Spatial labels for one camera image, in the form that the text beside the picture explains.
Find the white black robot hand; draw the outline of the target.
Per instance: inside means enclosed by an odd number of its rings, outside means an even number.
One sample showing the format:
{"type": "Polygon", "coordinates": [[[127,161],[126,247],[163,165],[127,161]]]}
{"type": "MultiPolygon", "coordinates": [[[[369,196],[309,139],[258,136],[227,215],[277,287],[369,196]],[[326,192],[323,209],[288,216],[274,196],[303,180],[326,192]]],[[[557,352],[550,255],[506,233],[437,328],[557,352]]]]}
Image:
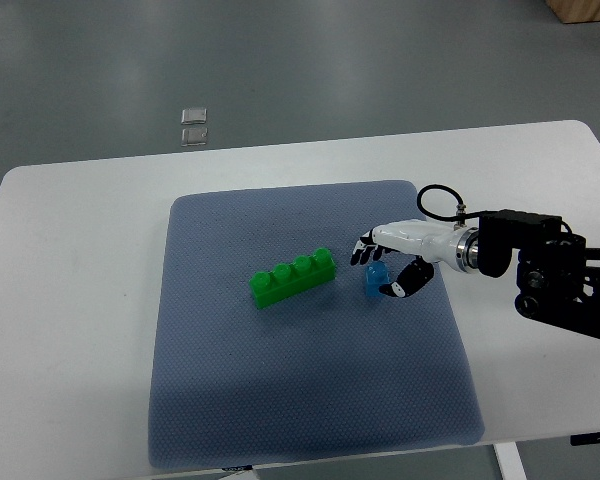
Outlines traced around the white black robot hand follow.
{"type": "Polygon", "coordinates": [[[393,282],[378,287],[385,296],[405,298],[424,287],[434,276],[436,263],[446,263],[452,269],[464,272],[462,237],[466,229],[423,220],[404,220],[379,225],[357,240],[350,258],[351,265],[365,265],[369,260],[379,261],[385,253],[412,255],[408,264],[393,282]]]}

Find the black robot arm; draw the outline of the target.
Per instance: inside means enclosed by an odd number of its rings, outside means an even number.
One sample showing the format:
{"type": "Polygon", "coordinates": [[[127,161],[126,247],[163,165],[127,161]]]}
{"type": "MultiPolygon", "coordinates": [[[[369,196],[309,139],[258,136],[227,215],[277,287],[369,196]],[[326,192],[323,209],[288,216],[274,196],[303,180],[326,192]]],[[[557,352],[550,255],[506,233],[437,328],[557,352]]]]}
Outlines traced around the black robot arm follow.
{"type": "Polygon", "coordinates": [[[488,277],[506,272],[518,252],[514,300],[523,317],[600,340],[600,248],[555,215],[515,210],[464,214],[479,220],[470,264],[488,277]]]}

